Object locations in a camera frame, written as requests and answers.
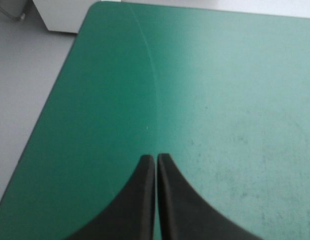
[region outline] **black object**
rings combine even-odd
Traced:
[[[203,200],[171,156],[157,158],[157,191],[163,240],[260,240]]]
[[[143,155],[115,199],[67,240],[151,240],[155,212],[155,165]]]

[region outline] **green table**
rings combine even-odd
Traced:
[[[309,240],[310,19],[93,5],[0,203],[0,240],[68,236],[163,152],[248,231]]]

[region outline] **gray floor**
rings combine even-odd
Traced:
[[[75,37],[49,32],[34,5],[21,22],[0,13],[0,200]]]

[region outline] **scratch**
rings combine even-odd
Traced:
[[[147,56],[148,56],[149,63],[150,63],[150,68],[151,68],[153,84],[154,84],[154,88],[155,88],[154,93],[155,93],[155,101],[156,101],[156,122],[158,123],[159,120],[162,119],[162,112],[160,111],[160,106],[162,104],[161,104],[161,98],[159,97],[158,78],[157,78],[157,72],[156,72],[154,60],[153,60],[153,57],[152,57],[152,54],[151,54],[151,49],[150,49],[149,43],[148,43],[148,41],[146,39],[146,36],[145,36],[145,33],[144,33],[143,29],[142,29],[141,23],[140,23],[138,17],[136,16],[132,6],[128,5],[128,7],[129,7],[129,10],[131,11],[131,13],[132,13],[136,23],[137,23],[140,35],[141,35],[141,37],[143,39],[143,42],[145,44],[145,47],[146,47],[146,52],[147,52]]]
[[[151,50],[150,50],[150,46],[149,46],[149,43],[147,42],[147,39],[145,37],[145,34],[144,34],[144,31],[141,27],[141,24],[140,24],[140,21],[139,19],[137,18],[134,10],[132,9],[132,7],[130,5],[128,5],[131,13],[133,14],[133,17],[137,23],[137,26],[139,28],[139,31],[140,31],[140,34],[141,34],[141,37],[143,38],[143,41],[145,43],[145,47],[146,47],[146,51],[147,51],[147,55],[148,55],[148,59],[149,59],[149,62],[150,62],[150,67],[151,67],[151,71],[152,71],[152,75],[153,75],[153,78],[156,79],[156,71],[155,71],[155,65],[154,65],[154,61],[153,61],[153,57],[151,55]]]
[[[111,194],[113,195],[113,198],[115,198],[115,193],[114,193],[112,182],[111,182],[111,180],[109,178],[107,180],[108,180],[108,184],[109,184],[109,188],[110,188]]]

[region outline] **green surface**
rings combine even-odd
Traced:
[[[96,3],[2,199],[0,240],[66,237],[160,152],[252,233],[309,240],[310,19]]]

